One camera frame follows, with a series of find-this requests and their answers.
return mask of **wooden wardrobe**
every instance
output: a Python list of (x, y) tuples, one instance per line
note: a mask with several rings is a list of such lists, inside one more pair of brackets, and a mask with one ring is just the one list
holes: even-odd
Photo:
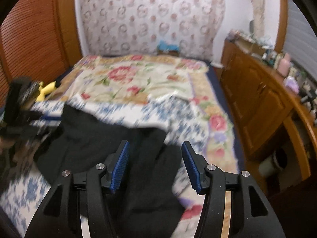
[(0, 107), (12, 78), (47, 84), (81, 57), (74, 0), (19, 0), (0, 27)]

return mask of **white wall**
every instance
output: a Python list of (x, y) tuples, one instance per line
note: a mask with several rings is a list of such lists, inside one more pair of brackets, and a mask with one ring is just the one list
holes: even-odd
[(279, 23), (280, 23), (280, 0), (265, 0), (264, 34), (271, 37), (270, 42), (275, 47)]
[(253, 20), (251, 0), (225, 0), (226, 12), (222, 25), (214, 39), (214, 61), (220, 62), (224, 40), (231, 29), (248, 32), (249, 22)]

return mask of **bed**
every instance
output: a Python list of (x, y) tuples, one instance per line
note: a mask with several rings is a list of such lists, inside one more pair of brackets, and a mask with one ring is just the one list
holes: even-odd
[[(169, 129), (171, 140), (189, 140), (209, 163), (237, 173), (243, 169), (243, 152), (221, 87), (209, 66), (208, 62), (167, 55), (86, 56), (48, 100), (33, 109), (56, 116), (67, 103), (105, 122), (160, 126)], [(17, 167), (5, 176), (7, 187), (0, 197), (1, 207), (22, 237), (50, 188), (32, 161), (35, 150), (36, 144), (21, 149)], [(181, 166), (172, 188), (186, 208), (172, 237), (194, 236), (203, 205), (203, 196), (191, 188), (185, 174)], [(227, 192), (222, 237), (229, 232), (230, 203)], [(83, 237), (89, 237), (84, 217), (82, 231)]]

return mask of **cabinet door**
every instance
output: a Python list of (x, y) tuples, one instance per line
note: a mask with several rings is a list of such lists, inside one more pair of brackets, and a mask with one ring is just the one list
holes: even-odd
[(221, 84), (231, 103), (234, 102), (237, 94), (237, 85), (241, 74), (242, 59), (240, 55), (233, 54), (230, 61), (221, 75)]
[(269, 79), (259, 93), (254, 114), (243, 126), (248, 152), (253, 154), (282, 124), (291, 110), (291, 104), (281, 90)]
[(234, 50), (235, 50), (235, 45), (228, 41), (225, 41), (222, 57), (221, 57), (221, 63), (223, 64), (225, 69), (226, 69), (226, 66), (228, 66), (229, 64), (232, 55), (234, 54)]
[(243, 60), (239, 65), (240, 75), (238, 84), (235, 87), (236, 95), (233, 108), (236, 119), (242, 125), (252, 116), (259, 98), (259, 92), (263, 87), (263, 73), (259, 66), (249, 60)]

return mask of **wallpaper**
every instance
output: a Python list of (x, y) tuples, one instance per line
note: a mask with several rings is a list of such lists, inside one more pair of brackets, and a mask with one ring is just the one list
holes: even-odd
[(80, 11), (92, 54), (154, 54), (164, 40), (211, 60), (225, 0), (80, 0)]

